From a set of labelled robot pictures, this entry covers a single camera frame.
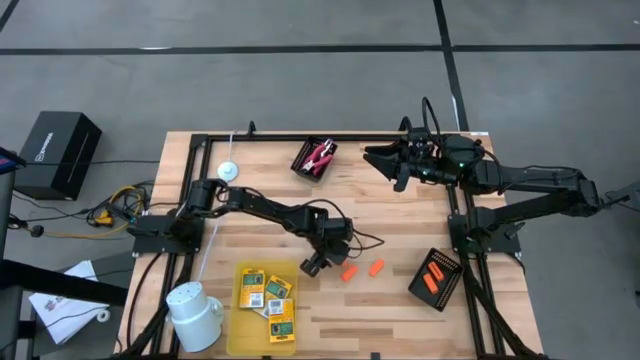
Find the white round object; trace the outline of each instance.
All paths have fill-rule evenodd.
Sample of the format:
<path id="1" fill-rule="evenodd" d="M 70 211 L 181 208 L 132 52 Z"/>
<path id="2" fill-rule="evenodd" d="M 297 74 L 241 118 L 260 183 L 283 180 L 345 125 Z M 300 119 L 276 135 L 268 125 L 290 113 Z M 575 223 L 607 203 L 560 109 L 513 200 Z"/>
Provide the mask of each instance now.
<path id="1" fill-rule="evenodd" d="M 107 309 L 103 309 L 98 313 L 98 315 L 96 315 L 96 320 L 98 320 L 98 322 L 107 322 L 109 319 L 111 319 L 111 313 Z"/>
<path id="2" fill-rule="evenodd" d="M 238 165 L 231 161 L 225 161 L 218 166 L 218 177 L 226 182 L 231 182 L 238 176 Z"/>
<path id="3" fill-rule="evenodd" d="M 167 295 L 171 322 L 186 352 L 211 346 L 222 332 L 224 308 L 220 300 L 207 297 L 202 284 L 184 283 Z"/>

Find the wooden table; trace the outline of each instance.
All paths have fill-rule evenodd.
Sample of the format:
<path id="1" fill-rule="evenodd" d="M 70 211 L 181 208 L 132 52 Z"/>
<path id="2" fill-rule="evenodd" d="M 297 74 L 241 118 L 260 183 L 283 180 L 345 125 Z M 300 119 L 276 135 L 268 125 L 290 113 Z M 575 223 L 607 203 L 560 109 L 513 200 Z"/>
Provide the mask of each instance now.
<path id="1" fill-rule="evenodd" d="M 152 203 L 178 201 L 191 134 L 167 134 Z M 486 134 L 473 134 L 473 137 L 482 139 L 483 144 L 491 148 Z M 372 352 L 379 352 L 383 359 L 475 358 L 462 281 L 442 313 L 407 291 L 430 248 L 438 248 L 457 259 L 446 225 L 446 217 L 450 214 L 446 190 L 443 186 L 411 180 L 406 191 L 395 193 L 392 184 L 362 159 L 364 147 L 370 144 L 381 143 L 340 142 L 325 178 L 314 184 L 289 169 L 301 143 L 233 143 L 232 158 L 239 165 L 240 174 L 232 185 L 254 187 L 275 201 L 291 205 L 311 198 L 328 198 L 353 218 L 360 231 L 386 240 L 384 246 L 365 251 L 360 258 L 351 261 L 360 267 L 360 271 L 349 283 L 340 280 L 340 267 L 324 269 L 316 278 L 300 273 L 296 357 L 370 358 Z M 198 178 L 201 156 L 196 160 L 194 179 Z M 229 144 L 216 143 L 209 177 L 217 176 L 218 164 L 228 157 Z M 504 204 L 502 196 L 476 197 L 477 206 Z M 166 210 L 168 208 L 157 207 L 153 212 L 164 213 Z M 337 216 L 334 210 L 329 209 L 329 212 Z M 207 220 L 203 247 L 211 235 L 214 221 Z M 370 240 L 366 240 L 365 246 L 369 243 Z M 286 233 L 279 225 L 246 214 L 224 216 L 202 279 L 207 295 L 217 297 L 227 308 L 223 335 L 207 351 L 181 352 L 181 357 L 229 357 L 225 334 L 237 261 L 270 258 L 301 262 L 312 253 L 307 241 Z M 137 259 L 130 289 L 137 287 L 152 257 L 145 255 Z M 385 267 L 376 278 L 371 278 L 367 271 L 377 258 L 384 259 Z M 163 255 L 156 262 L 142 286 L 132 327 L 133 338 L 157 309 L 166 259 Z M 192 279 L 198 276 L 201 262 L 202 253 L 196 256 Z M 505 255 L 489 255 L 488 263 L 499 310 L 524 343 L 541 352 L 522 269 Z M 180 268 L 179 260 L 176 276 Z M 133 291 L 130 291 L 125 314 L 129 312 L 132 297 Z M 487 351 L 493 351 L 488 320 L 479 304 L 478 308 Z M 123 343 L 126 327 L 125 317 L 119 333 Z M 165 326 L 163 352 L 169 348 L 169 330 L 170 326 Z"/>

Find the small black box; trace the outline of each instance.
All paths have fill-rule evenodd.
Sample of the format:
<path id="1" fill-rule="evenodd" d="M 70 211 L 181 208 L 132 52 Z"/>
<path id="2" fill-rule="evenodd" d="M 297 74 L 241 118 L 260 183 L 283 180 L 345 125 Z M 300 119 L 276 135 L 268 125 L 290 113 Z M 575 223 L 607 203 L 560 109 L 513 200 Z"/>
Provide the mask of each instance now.
<path id="1" fill-rule="evenodd" d="M 16 172 L 15 190 L 37 200 L 76 200 L 101 134 L 83 113 L 40 112 L 20 152 L 27 167 Z"/>

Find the black container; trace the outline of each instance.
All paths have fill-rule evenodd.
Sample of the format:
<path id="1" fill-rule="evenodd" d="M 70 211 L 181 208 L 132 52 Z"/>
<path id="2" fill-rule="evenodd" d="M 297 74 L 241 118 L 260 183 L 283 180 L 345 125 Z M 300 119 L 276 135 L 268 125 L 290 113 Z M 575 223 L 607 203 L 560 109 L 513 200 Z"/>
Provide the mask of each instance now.
<path id="1" fill-rule="evenodd" d="M 311 155 L 313 150 L 315 150 L 318 146 L 324 144 L 325 141 L 327 141 L 327 139 L 320 139 L 315 136 L 309 136 L 307 141 L 305 141 L 302 145 L 302 149 L 300 149 L 300 152 L 298 152 L 298 156 L 296 156 L 293 164 L 291 164 L 291 170 L 295 171 L 296 174 L 302 176 L 305 179 L 309 179 L 313 182 L 319 182 L 320 179 L 322 179 L 322 175 L 324 175 L 325 171 L 327 171 L 327 168 L 331 165 L 331 162 L 333 162 L 333 160 L 322 167 L 322 170 L 320 170 L 318 176 L 313 175 L 313 171 L 302 170 L 302 166 L 304 166 L 305 160 L 309 157 L 309 155 Z M 329 152 L 327 154 L 335 156 L 336 150 L 338 150 L 338 145 L 336 145 L 335 142 L 331 143 Z"/>
<path id="2" fill-rule="evenodd" d="M 430 262 L 435 262 L 438 264 L 440 271 L 444 275 L 444 280 L 436 281 L 438 285 L 438 292 L 436 294 L 432 294 L 427 289 L 427 285 L 424 283 L 422 277 L 429 272 L 427 268 L 427 264 Z M 427 304 L 433 306 L 436 310 L 442 312 L 444 307 L 447 306 L 447 302 L 453 293 L 453 289 L 455 289 L 458 280 L 462 276 L 462 266 L 460 266 L 455 261 L 451 260 L 448 256 L 441 253 L 440 251 L 432 248 L 429 251 L 429 254 L 420 265 L 420 269 L 416 273 L 416 276 L 413 277 L 411 284 L 409 284 L 409 291 L 418 297 L 418 299 L 426 302 Z"/>

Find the orange object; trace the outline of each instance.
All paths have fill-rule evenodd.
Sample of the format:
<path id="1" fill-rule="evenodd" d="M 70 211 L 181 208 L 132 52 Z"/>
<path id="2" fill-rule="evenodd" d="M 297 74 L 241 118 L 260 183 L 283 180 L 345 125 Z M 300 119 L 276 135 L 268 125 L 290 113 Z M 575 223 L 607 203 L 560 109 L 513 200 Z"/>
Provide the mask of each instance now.
<path id="1" fill-rule="evenodd" d="M 433 274 L 433 277 L 436 278 L 436 280 L 444 280 L 444 275 L 442 274 L 442 271 L 440 271 L 438 264 L 432 261 L 429 263 L 429 265 L 427 265 L 427 267 L 429 268 L 429 271 L 431 271 L 431 274 Z"/>
<path id="2" fill-rule="evenodd" d="M 351 265 L 345 272 L 340 275 L 340 278 L 344 282 L 349 282 L 351 278 L 358 272 L 358 267 L 355 265 Z"/>
<path id="3" fill-rule="evenodd" d="M 369 276 L 373 277 L 378 275 L 380 270 L 384 267 L 384 260 L 378 259 L 376 260 L 371 267 L 369 268 Z"/>
<path id="4" fill-rule="evenodd" d="M 422 278 L 424 279 L 424 283 L 427 285 L 427 289 L 429 289 L 429 292 L 432 294 L 437 294 L 438 286 L 436 285 L 436 282 L 433 280 L 433 277 L 431 277 L 431 274 L 426 273 Z"/>

